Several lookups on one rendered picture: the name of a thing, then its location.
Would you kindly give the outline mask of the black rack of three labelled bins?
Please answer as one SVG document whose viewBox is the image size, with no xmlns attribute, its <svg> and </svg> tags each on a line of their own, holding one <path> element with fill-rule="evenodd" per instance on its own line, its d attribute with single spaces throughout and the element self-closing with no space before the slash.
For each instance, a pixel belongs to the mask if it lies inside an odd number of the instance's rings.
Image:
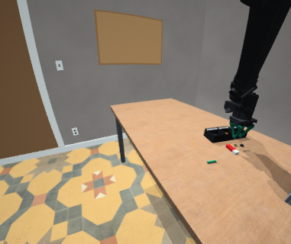
<svg viewBox="0 0 291 244">
<path fill-rule="evenodd" d="M 237 136 L 236 139 L 234 139 L 231 134 L 231 128 L 228 126 L 225 126 L 225 127 L 205 128 L 205 132 L 203 136 L 205 136 L 212 143 L 219 143 L 219 142 L 224 142 L 224 141 L 229 141 L 229 140 L 237 140 L 237 139 L 246 138 L 247 133 L 243 135 L 242 138 Z"/>
</svg>

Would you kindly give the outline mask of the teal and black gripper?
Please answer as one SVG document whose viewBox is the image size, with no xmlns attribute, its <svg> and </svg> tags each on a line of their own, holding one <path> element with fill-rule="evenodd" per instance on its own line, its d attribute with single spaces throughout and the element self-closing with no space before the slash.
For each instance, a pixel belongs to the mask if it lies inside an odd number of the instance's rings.
<svg viewBox="0 0 291 244">
<path fill-rule="evenodd" d="M 253 116 L 254 113 L 254 109 L 255 108 L 247 108 L 245 109 L 245 107 L 243 107 L 242 105 L 240 105 L 241 107 L 241 113 L 239 115 L 239 118 L 236 118 L 234 116 L 230 116 L 230 126 L 231 126 L 231 132 L 232 132 L 232 137 L 235 139 L 237 136 L 239 136 L 240 138 L 242 138 L 243 135 L 245 135 L 248 131 L 250 131 L 252 128 L 254 128 L 254 124 L 256 123 L 257 120 L 251 117 Z M 237 133 L 234 135 L 234 127 L 237 127 L 238 131 Z M 244 128 L 247 128 L 242 134 L 241 131 Z"/>
</svg>

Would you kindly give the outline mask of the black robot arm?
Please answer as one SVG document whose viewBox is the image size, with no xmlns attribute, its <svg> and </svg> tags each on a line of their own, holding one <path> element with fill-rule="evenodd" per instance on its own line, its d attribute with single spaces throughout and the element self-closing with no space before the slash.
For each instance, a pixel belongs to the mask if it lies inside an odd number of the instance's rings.
<svg viewBox="0 0 291 244">
<path fill-rule="evenodd" d="M 229 91 L 231 101 L 225 101 L 224 106 L 225 113 L 233 112 L 236 118 L 241 113 L 240 105 L 245 109 L 256 107 L 259 95 L 253 91 L 259 72 L 291 7 L 291 0 L 240 1 L 250 9 L 238 70 Z"/>
</svg>

